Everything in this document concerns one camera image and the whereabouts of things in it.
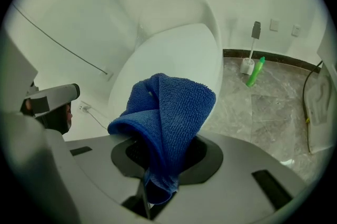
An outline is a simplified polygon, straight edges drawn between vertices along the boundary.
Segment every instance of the white plastic panel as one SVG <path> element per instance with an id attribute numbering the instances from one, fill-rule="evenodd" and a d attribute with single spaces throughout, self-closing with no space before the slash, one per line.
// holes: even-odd
<path id="1" fill-rule="evenodd" d="M 217 94 L 218 57 L 213 34 L 204 24 L 184 25 L 152 36 L 119 73 L 109 98 L 110 119 L 125 110 L 132 86 L 156 73 L 205 84 Z"/>

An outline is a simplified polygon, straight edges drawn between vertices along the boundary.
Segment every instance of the toilet brush holder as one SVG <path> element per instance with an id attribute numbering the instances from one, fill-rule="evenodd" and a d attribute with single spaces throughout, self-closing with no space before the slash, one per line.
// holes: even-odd
<path id="1" fill-rule="evenodd" d="M 240 72 L 247 75 L 252 75 L 254 70 L 254 60 L 250 58 L 244 58 L 241 62 Z"/>

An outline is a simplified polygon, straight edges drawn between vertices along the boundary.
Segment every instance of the white wall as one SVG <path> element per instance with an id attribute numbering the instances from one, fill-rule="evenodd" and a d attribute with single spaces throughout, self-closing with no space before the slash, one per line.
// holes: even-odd
<path id="1" fill-rule="evenodd" d="M 81 98 L 105 113 L 114 79 L 133 52 L 137 20 L 148 1 L 15 0 L 50 36 L 93 64 L 111 69 L 115 75 L 109 82 L 98 76 L 98 70 L 56 46 L 17 11 L 10 12 L 6 28 L 39 70 L 40 87 L 76 82 L 82 89 Z M 326 26 L 326 10 L 321 0 L 209 1 L 219 22 L 224 48 L 249 49 L 252 26 L 254 21 L 260 21 L 262 32 L 257 50 L 312 64 L 319 62 L 316 51 Z M 278 32 L 269 31 L 271 18 L 280 20 Z M 294 24 L 301 25 L 299 37 L 291 36 Z M 89 121 L 87 115 L 84 116 L 85 121 Z"/>

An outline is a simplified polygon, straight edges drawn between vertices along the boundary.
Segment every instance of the green bottle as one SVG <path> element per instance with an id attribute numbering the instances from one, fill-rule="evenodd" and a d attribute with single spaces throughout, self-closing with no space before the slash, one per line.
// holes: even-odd
<path id="1" fill-rule="evenodd" d="M 264 57 L 261 57 L 260 58 L 260 61 L 258 61 L 258 63 L 256 64 L 254 70 L 253 70 L 253 73 L 252 75 L 249 77 L 249 80 L 247 81 L 246 85 L 248 87 L 251 87 L 254 85 L 255 81 L 256 81 L 256 77 L 257 75 L 260 73 L 262 67 L 263 67 L 263 64 L 265 62 L 265 58 Z"/>

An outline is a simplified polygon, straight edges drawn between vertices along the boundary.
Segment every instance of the toilet brush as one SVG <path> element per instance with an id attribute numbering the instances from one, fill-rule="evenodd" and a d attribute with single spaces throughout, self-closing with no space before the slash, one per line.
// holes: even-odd
<path id="1" fill-rule="evenodd" d="M 260 22 L 255 22 L 253 26 L 253 31 L 252 31 L 252 38 L 253 38 L 253 43 L 252 43 L 252 48 L 251 48 L 251 53 L 249 54 L 249 58 L 244 58 L 241 62 L 240 66 L 240 72 L 243 74 L 248 74 L 251 75 L 254 70 L 254 60 L 252 60 L 252 55 L 254 52 L 254 43 L 255 40 L 258 40 L 260 38 L 260 32 L 261 32 L 261 23 Z"/>

